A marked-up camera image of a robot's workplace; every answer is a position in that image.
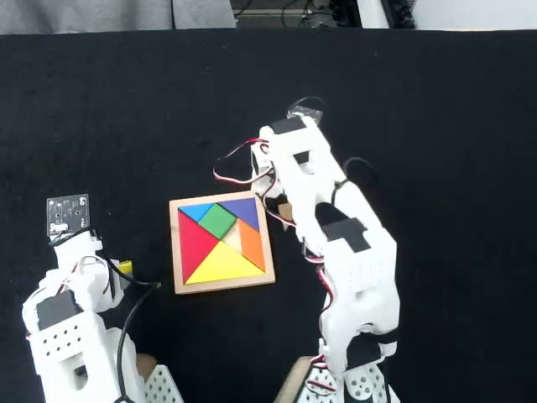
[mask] black table surface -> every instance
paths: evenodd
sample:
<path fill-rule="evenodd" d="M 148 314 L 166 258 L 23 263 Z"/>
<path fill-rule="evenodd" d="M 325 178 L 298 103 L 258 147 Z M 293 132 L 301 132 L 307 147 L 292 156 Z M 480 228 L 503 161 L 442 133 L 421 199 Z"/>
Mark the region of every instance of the black table surface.
<path fill-rule="evenodd" d="M 88 192 L 109 254 L 162 279 L 139 352 L 187 403 L 272 401 L 315 354 L 324 292 L 269 221 L 274 285 L 176 296 L 168 201 L 242 187 L 215 159 L 305 95 L 398 242 L 403 402 L 535 401 L 537 32 L 243 30 L 0 38 L 0 385 L 41 401 L 21 304 L 54 267 L 45 199 Z M 246 154 L 229 160 L 248 176 Z M 121 326 L 131 289 L 105 315 Z"/>

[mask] orange triangle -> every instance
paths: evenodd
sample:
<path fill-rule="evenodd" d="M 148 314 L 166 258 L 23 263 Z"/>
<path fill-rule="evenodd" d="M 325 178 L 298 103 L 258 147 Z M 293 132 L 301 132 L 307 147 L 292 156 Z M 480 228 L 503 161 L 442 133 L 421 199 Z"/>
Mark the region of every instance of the orange triangle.
<path fill-rule="evenodd" d="M 265 271 L 265 258 L 261 234 L 238 218 L 238 227 L 241 233 L 242 256 L 250 260 L 262 271 Z"/>

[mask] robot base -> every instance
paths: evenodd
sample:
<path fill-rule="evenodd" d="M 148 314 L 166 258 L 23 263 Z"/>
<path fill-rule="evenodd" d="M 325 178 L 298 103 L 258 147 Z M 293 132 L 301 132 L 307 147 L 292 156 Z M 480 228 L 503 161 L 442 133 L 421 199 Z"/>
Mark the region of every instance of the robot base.
<path fill-rule="evenodd" d="M 345 393 L 346 403 L 386 403 L 384 377 L 376 364 L 363 365 L 347 371 L 345 378 L 348 385 Z M 289 372 L 275 401 L 277 403 L 337 403 L 335 393 L 315 385 L 306 387 L 307 380 L 321 382 L 324 385 L 336 384 L 328 370 L 314 368 L 310 364 L 310 357 L 301 357 Z M 400 403 L 391 387 L 389 391 L 392 403 Z"/>

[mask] white plastic part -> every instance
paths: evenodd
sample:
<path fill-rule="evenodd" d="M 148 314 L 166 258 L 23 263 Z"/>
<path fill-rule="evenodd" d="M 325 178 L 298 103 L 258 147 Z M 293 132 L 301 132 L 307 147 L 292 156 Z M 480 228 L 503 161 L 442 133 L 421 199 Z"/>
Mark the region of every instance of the white plastic part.
<path fill-rule="evenodd" d="M 381 0 L 357 0 L 362 28 L 388 28 Z"/>
<path fill-rule="evenodd" d="M 269 141 L 267 154 L 260 145 L 252 146 L 259 167 L 274 164 L 278 181 L 268 197 L 287 196 L 293 207 L 296 236 L 305 239 L 306 247 L 314 254 L 321 254 L 326 235 L 315 219 L 315 206 L 331 202 L 337 182 L 344 181 L 345 174 L 331 155 L 330 145 L 310 117 L 302 117 L 305 128 L 288 133 L 274 134 L 265 126 L 259 137 Z M 294 155 L 309 152 L 309 161 L 299 165 Z M 252 190 L 263 193 L 267 179 L 254 182 Z M 365 196 L 354 184 L 346 183 L 336 194 L 337 208 L 349 217 L 356 217 L 366 228 L 382 227 Z"/>
<path fill-rule="evenodd" d="M 184 403 L 174 378 L 165 365 L 157 365 L 145 382 L 145 401 L 148 403 Z"/>
<path fill-rule="evenodd" d="M 39 282 L 39 288 L 23 304 L 23 320 L 30 333 L 39 331 L 37 305 L 58 294 L 60 287 L 72 290 L 75 301 L 83 311 L 103 312 L 116 307 L 123 298 L 119 276 L 112 272 L 110 282 L 115 285 L 112 299 L 111 285 L 108 283 L 107 262 L 95 255 L 79 257 L 76 270 L 54 269 L 46 272 Z"/>
<path fill-rule="evenodd" d="M 276 183 L 269 197 L 287 196 L 296 223 L 296 236 L 314 254 L 324 257 L 326 282 L 333 301 L 320 317 L 323 354 L 336 381 L 336 398 L 341 398 L 343 374 L 347 371 L 347 348 L 362 332 L 385 334 L 399 325 L 399 295 L 395 287 L 397 244 L 378 220 L 360 189 L 350 181 L 334 194 L 345 174 L 330 152 L 330 145 L 315 121 L 302 117 L 303 128 L 275 134 L 270 127 L 259 131 L 268 147 L 256 144 L 251 150 L 258 166 L 274 165 Z M 299 164 L 294 155 L 309 153 Z M 253 183 L 263 193 L 269 179 Z M 354 253 L 343 238 L 328 242 L 315 217 L 320 202 L 332 203 L 365 228 L 363 237 L 370 249 Z M 330 303 L 327 295 L 325 307 Z M 379 344 L 381 360 L 393 355 L 397 343 Z"/>
<path fill-rule="evenodd" d="M 69 239 L 69 241 L 56 246 L 54 251 L 58 258 L 58 268 L 69 273 L 82 256 L 95 254 L 97 250 L 101 249 L 102 242 L 96 237 L 92 237 L 90 231 L 85 231 Z"/>
<path fill-rule="evenodd" d="M 106 330 L 101 317 L 82 312 L 29 337 L 37 374 L 47 403 L 112 402 L 119 396 L 116 372 L 121 331 Z M 78 369 L 85 367 L 85 373 Z M 136 369 L 136 349 L 127 336 L 123 346 L 123 376 L 128 396 L 143 401 L 143 378 Z"/>
<path fill-rule="evenodd" d="M 324 385 L 334 385 L 336 380 L 327 369 L 312 368 L 299 392 L 297 403 L 343 403 L 345 394 L 342 390 L 330 392 L 319 386 L 308 384 L 309 381 Z M 384 377 L 376 364 L 363 365 L 344 374 L 347 393 L 356 401 L 367 403 L 386 403 L 388 401 L 384 386 Z M 399 398 L 389 387 L 392 403 L 400 403 Z"/>

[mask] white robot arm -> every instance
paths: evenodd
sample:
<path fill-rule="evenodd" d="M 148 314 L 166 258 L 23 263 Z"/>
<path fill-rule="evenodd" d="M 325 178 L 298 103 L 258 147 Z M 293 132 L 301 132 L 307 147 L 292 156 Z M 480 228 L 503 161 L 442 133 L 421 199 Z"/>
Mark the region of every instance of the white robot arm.
<path fill-rule="evenodd" d="M 251 151 L 257 164 L 253 177 L 270 170 L 252 189 L 263 204 L 267 197 L 287 196 L 296 236 L 316 256 L 309 261 L 320 264 L 327 296 L 317 360 L 334 376 L 337 401 L 343 401 L 345 374 L 351 368 L 380 363 L 397 348 L 397 245 L 334 160 L 313 118 L 290 116 L 261 128 Z M 321 202 L 347 218 L 322 227 L 315 217 Z M 356 343 L 361 344 L 359 357 L 349 362 L 349 346 Z"/>
<path fill-rule="evenodd" d="M 47 271 L 23 304 L 26 338 L 45 401 L 180 403 L 183 400 L 165 366 L 157 366 L 147 385 L 138 374 L 136 348 L 126 333 L 135 308 L 123 330 L 106 329 L 97 315 L 119 304 L 129 277 L 117 267 L 112 270 L 118 262 L 102 252 L 102 241 L 90 230 L 88 204 L 88 195 L 47 201 L 50 245 L 58 269 Z M 148 287 L 143 299 L 158 286 L 130 281 Z M 161 380 L 165 389 L 156 384 Z"/>

